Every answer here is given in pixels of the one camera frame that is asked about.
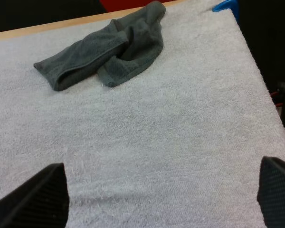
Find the red object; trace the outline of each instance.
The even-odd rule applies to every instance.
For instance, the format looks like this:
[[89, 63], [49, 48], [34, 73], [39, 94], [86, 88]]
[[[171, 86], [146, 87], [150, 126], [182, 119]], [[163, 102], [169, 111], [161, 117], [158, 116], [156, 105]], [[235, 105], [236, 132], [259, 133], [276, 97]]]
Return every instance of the red object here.
[[[149, 4], [153, 0], [100, 0], [101, 4], [108, 12], [119, 10], [126, 10], [136, 7], [141, 7]], [[172, 0], [159, 0], [160, 2], [167, 2]]]

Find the table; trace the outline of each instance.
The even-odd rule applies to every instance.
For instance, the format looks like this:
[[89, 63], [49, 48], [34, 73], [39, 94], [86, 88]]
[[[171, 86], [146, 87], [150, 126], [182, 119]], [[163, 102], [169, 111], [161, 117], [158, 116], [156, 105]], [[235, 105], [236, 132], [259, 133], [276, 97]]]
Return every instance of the table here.
[[[175, 1], [166, 2], [164, 3], [164, 6], [166, 7], [172, 6], [182, 1], [185, 1], [185, 0], [175, 0]], [[32, 27], [27, 27], [27, 28], [19, 28], [19, 29], [10, 30], [10, 31], [4, 31], [4, 32], [0, 32], [0, 40], [20, 37], [20, 36], [26, 36], [26, 35], [30, 35], [30, 34], [34, 34], [38, 32], [44, 32], [44, 31], [49, 31], [53, 29], [60, 29], [60, 28], [68, 27], [68, 26], [80, 25], [80, 24], [85, 24], [85, 23], [90, 23], [90, 22], [95, 22], [95, 21], [100, 21], [100, 20], [119, 18], [127, 14], [130, 14], [132, 12], [135, 12], [139, 10], [140, 8], [141, 7], [137, 7], [133, 9], [125, 9], [121, 11], [92, 15], [92, 16], [83, 17], [83, 18], [76, 18], [76, 19], [48, 23], [44, 25], [36, 25]]]

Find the red wire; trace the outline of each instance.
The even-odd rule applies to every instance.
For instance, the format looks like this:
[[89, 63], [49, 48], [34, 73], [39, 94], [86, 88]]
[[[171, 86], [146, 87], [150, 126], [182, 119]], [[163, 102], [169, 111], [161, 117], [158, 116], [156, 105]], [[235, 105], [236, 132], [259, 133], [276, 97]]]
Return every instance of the red wire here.
[[283, 106], [283, 103], [277, 103], [276, 104], [276, 107], [282, 107]]
[[279, 92], [276, 91], [276, 92], [271, 93], [270, 96], [275, 96], [275, 95], [278, 95], [278, 94], [279, 94]]

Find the towel fold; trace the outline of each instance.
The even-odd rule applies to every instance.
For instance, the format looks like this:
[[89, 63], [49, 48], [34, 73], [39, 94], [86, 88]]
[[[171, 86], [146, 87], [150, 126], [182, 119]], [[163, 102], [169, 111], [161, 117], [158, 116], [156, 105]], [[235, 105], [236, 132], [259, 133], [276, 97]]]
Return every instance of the towel fold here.
[[109, 87], [148, 68], [163, 48], [160, 20], [166, 8], [158, 1], [93, 32], [34, 67], [56, 91], [98, 72]]

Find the folded towel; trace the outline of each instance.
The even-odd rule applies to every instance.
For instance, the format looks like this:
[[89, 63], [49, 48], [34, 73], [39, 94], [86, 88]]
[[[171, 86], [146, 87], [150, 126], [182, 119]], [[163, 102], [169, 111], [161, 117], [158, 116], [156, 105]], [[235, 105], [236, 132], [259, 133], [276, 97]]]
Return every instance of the folded towel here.
[[139, 11], [91, 33], [34, 67], [56, 91], [96, 73], [109, 87], [117, 86], [149, 67], [163, 48], [160, 20], [166, 8], [152, 2]]

